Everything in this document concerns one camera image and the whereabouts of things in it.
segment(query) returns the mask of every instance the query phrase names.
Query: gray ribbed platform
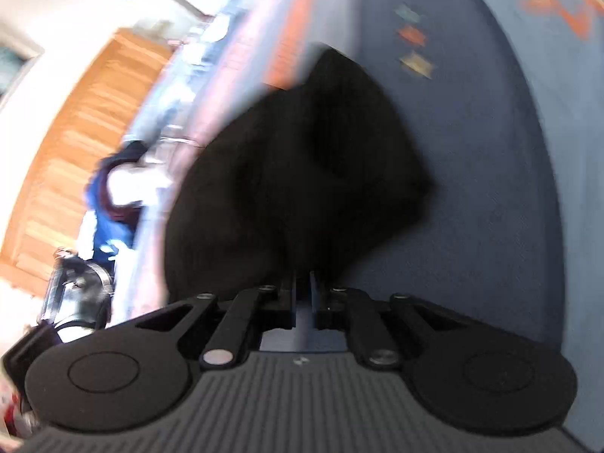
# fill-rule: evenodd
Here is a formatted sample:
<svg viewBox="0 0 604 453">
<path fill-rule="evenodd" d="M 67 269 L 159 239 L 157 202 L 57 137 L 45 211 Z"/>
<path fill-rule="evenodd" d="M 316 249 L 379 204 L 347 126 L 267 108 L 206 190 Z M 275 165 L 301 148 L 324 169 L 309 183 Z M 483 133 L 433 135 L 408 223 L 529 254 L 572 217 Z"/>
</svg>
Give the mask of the gray ribbed platform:
<svg viewBox="0 0 604 453">
<path fill-rule="evenodd" d="M 348 353 L 253 353 L 203 375 L 154 424 L 107 436 L 47 428 L 20 453 L 578 453 L 561 431 L 516 439 L 458 431 L 425 412 L 403 381 Z"/>
</svg>

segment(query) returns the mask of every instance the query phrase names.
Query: metal screw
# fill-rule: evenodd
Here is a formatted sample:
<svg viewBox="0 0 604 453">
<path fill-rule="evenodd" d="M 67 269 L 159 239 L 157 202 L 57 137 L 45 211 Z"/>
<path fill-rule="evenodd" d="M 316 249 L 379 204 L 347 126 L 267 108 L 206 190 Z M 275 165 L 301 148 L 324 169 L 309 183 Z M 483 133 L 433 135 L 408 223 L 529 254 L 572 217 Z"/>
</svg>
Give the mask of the metal screw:
<svg viewBox="0 0 604 453">
<path fill-rule="evenodd" d="M 77 255 L 76 251 L 66 249 L 65 247 L 59 247 L 54 251 L 54 258 L 56 259 L 69 259 Z"/>
<path fill-rule="evenodd" d="M 378 349 L 371 353 L 369 361 L 379 366 L 391 366 L 397 363 L 399 360 L 399 354 L 390 349 Z"/>
<path fill-rule="evenodd" d="M 294 364 L 298 365 L 298 366 L 304 366 L 305 364 L 308 364 L 310 362 L 310 359 L 308 359 L 307 357 L 304 356 L 300 356 L 298 359 L 294 359 Z"/>
<path fill-rule="evenodd" d="M 233 353 L 226 349 L 212 349 L 203 355 L 203 360 L 207 364 L 222 365 L 230 363 L 233 357 Z"/>
</svg>

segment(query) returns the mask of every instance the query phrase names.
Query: black cloth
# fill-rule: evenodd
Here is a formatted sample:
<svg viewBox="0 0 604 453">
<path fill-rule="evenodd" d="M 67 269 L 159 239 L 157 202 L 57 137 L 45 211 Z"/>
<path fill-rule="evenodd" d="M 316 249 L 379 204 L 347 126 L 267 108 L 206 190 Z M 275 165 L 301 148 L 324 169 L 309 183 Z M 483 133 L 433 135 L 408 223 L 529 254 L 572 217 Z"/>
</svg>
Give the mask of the black cloth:
<svg viewBox="0 0 604 453">
<path fill-rule="evenodd" d="M 261 98 L 191 166 L 165 231 L 170 301 L 231 299 L 291 270 L 331 280 L 418 221 L 432 188 L 380 87 L 324 50 L 305 83 Z"/>
</svg>

